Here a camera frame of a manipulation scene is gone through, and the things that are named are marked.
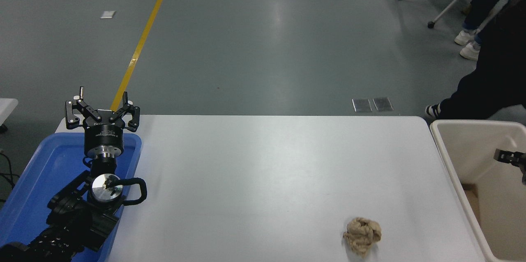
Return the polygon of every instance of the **blue tray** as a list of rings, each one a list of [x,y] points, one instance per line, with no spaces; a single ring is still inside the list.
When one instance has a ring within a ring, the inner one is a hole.
[[[124,134],[124,153],[117,159],[115,174],[132,178],[141,154],[141,139],[133,133]],[[50,209],[47,203],[57,192],[82,171],[84,133],[55,133],[38,146],[20,180],[0,211],[0,246],[12,241],[30,243],[47,228]],[[124,187],[127,195],[129,186]],[[120,217],[122,207],[117,210]],[[106,260],[117,232],[113,229],[98,252],[85,249],[73,262],[103,262]]]

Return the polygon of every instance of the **person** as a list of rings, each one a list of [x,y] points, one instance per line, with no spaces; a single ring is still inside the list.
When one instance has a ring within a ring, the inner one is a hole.
[[[526,108],[526,0],[509,0],[484,28],[475,70],[462,77],[451,97],[425,109],[432,119],[484,120],[498,110]]]
[[[484,32],[480,31],[479,27],[498,1],[472,0],[470,2],[470,12],[462,23],[462,30],[454,39],[458,45],[465,46],[460,50],[462,57],[468,60],[477,60],[479,58],[480,47],[484,39]]]

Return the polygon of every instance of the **sneaker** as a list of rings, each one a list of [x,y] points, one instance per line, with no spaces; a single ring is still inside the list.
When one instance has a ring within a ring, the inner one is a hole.
[[[440,104],[426,106],[426,115],[434,120],[440,115]]]
[[[471,13],[471,9],[473,8],[473,6],[468,5],[466,6],[465,8],[462,8],[462,11],[460,11],[460,13],[462,13],[463,15],[467,16],[469,15],[469,13]]]
[[[459,35],[455,37],[455,43],[458,45],[466,45],[472,42],[475,39],[476,32],[477,30],[472,30],[471,32],[466,32],[465,30],[460,31]]]
[[[476,41],[468,43],[462,50],[460,55],[468,60],[479,60],[480,45]]]

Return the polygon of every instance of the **trash bin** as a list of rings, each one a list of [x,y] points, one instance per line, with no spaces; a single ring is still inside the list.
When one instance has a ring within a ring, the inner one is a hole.
[[[526,127],[490,120],[436,120],[430,129],[486,260],[526,261],[522,172],[494,160],[497,148],[526,153]],[[462,184],[475,187],[480,223]]]

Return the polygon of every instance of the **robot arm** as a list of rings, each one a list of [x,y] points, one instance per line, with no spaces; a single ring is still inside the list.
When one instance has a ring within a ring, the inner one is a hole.
[[[83,123],[73,114],[79,111]],[[131,114],[126,125],[123,117]],[[98,251],[119,220],[115,213],[120,206],[137,205],[146,200],[146,183],[140,178],[120,179],[115,175],[116,158],[124,152],[124,129],[137,131],[140,108],[122,96],[122,107],[94,110],[84,102],[84,88],[79,96],[66,101],[66,127],[84,128],[84,154],[91,159],[90,170],[60,190],[47,204],[51,213],[47,229],[31,243],[14,242],[0,248],[0,260],[6,262],[69,262],[85,247]],[[139,185],[141,196],[126,200],[124,186]]]

